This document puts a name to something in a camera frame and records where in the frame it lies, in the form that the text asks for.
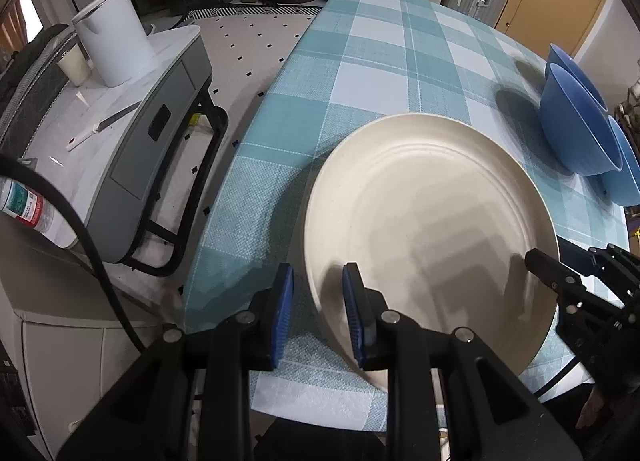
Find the cup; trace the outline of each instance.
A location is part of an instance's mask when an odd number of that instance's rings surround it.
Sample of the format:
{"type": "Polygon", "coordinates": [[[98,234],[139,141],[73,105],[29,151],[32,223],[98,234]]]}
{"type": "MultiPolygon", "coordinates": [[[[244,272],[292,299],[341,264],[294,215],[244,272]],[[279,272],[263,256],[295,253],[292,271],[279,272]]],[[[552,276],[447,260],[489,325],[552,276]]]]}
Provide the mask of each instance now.
{"type": "Polygon", "coordinates": [[[76,87],[82,85],[82,82],[91,76],[91,68],[77,44],[65,51],[56,64],[76,87]]]}

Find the blue bowl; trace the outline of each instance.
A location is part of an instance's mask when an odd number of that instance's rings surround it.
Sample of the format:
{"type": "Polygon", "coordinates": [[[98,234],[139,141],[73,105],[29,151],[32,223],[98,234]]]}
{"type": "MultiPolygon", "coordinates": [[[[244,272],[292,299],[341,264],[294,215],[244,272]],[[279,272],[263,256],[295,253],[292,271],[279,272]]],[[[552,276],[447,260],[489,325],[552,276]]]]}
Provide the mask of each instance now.
{"type": "Polygon", "coordinates": [[[538,116],[556,156],[571,172],[594,176],[622,170],[620,146],[600,106],[557,64],[550,65],[538,116]]]}
{"type": "Polygon", "coordinates": [[[622,151],[622,170],[617,172],[605,172],[601,175],[604,188],[609,197],[620,206],[640,205],[640,166],[624,131],[617,121],[609,117],[609,125],[616,135],[620,150],[622,151]]]}
{"type": "Polygon", "coordinates": [[[556,46],[555,44],[551,44],[549,46],[549,56],[546,60],[546,68],[545,68],[545,78],[549,78],[549,70],[551,64],[558,64],[558,66],[567,70],[571,75],[578,81],[582,86],[587,89],[587,91],[591,94],[593,99],[600,105],[603,113],[609,111],[607,109],[607,102],[604,101],[600,92],[596,89],[596,86],[593,85],[593,82],[589,80],[589,77],[584,74],[584,71],[580,69],[573,58],[568,56],[561,48],[556,46]]]}

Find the curtain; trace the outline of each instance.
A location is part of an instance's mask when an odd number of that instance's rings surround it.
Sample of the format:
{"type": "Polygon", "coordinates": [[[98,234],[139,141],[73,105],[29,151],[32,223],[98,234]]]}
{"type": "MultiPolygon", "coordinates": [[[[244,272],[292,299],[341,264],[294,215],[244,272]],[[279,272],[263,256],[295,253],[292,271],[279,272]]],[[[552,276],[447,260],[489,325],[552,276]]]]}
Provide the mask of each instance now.
{"type": "Polygon", "coordinates": [[[20,51],[27,44],[27,25],[24,22],[20,1],[9,8],[0,19],[0,70],[11,60],[14,51],[20,51]]]}

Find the white kettle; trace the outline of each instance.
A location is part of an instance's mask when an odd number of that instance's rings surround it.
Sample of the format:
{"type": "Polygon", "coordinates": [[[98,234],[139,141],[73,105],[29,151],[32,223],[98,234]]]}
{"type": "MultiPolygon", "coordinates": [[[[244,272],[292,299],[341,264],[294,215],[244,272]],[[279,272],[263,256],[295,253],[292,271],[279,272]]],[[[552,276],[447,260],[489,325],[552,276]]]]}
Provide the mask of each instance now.
{"type": "Polygon", "coordinates": [[[131,0],[95,0],[71,22],[108,87],[126,82],[154,57],[131,0]]]}

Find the knife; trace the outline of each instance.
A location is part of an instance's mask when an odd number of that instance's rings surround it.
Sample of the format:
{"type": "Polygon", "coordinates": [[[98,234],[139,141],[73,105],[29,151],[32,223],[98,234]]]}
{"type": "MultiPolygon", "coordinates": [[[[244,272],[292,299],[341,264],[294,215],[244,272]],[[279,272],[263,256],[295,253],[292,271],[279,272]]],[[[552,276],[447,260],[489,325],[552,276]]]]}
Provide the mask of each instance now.
{"type": "Polygon", "coordinates": [[[100,131],[105,130],[111,124],[113,124],[117,120],[120,120],[124,115],[127,115],[132,111],[135,111],[135,109],[137,109],[141,103],[142,101],[136,102],[135,104],[131,104],[129,107],[125,107],[124,109],[118,111],[116,114],[111,115],[108,118],[105,118],[101,122],[98,122],[97,124],[92,125],[92,127],[85,129],[84,131],[82,131],[82,133],[72,137],[69,140],[68,144],[66,145],[66,150],[71,151],[75,149],[78,145],[84,142],[92,134],[97,134],[100,131]]]}

